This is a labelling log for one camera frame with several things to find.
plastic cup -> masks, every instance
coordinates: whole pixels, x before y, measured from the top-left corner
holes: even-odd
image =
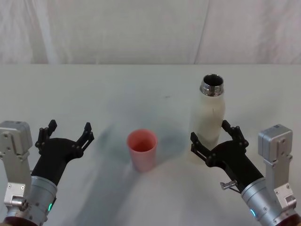
[[[156,164],[157,136],[148,129],[138,129],[127,137],[127,146],[133,166],[140,172],[147,172]]]

bottle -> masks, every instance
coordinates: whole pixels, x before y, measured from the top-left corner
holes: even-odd
[[[225,114],[223,79],[217,74],[206,75],[199,96],[193,102],[190,133],[195,132],[202,145],[212,150],[218,142]],[[204,162],[190,151],[188,158],[194,163]]]

fabric wall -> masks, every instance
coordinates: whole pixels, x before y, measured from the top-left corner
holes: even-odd
[[[0,63],[299,64],[299,0],[0,0]]]

white table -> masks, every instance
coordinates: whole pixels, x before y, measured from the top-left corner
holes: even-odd
[[[225,80],[225,118],[250,142],[247,155],[265,172],[257,154],[259,131],[281,123],[294,131],[290,183],[301,202],[301,100],[298,65],[2,65],[0,121],[26,121],[33,141],[56,119],[53,137],[76,140],[85,122],[95,141],[67,165],[46,226],[257,225],[240,195],[222,191],[229,178],[219,168],[185,161],[191,98],[201,78]],[[156,132],[158,165],[132,169],[128,133]],[[225,133],[220,140],[229,139]],[[39,158],[30,149],[31,168]],[[6,176],[0,164],[0,197]],[[6,208],[1,204],[1,219]]]

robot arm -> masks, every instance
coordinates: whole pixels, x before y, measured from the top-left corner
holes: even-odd
[[[267,165],[266,177],[246,156],[248,142],[239,127],[231,127],[224,120],[222,128],[230,134],[231,141],[206,149],[191,133],[191,151],[205,161],[208,167],[219,167],[230,177],[221,183],[223,190],[231,189],[241,194],[254,218],[263,226],[296,226],[301,223],[295,212],[296,199],[288,184],[292,149],[292,131],[276,125],[259,134],[258,152]]]
[[[5,121],[0,124],[0,157],[4,162],[8,186],[4,203],[8,209],[4,223],[12,226],[42,226],[56,201],[57,185],[69,161],[83,156],[94,140],[87,122],[77,141],[50,138],[56,129],[52,120],[41,128],[36,147],[41,155],[30,171],[27,156],[32,146],[26,122]]]

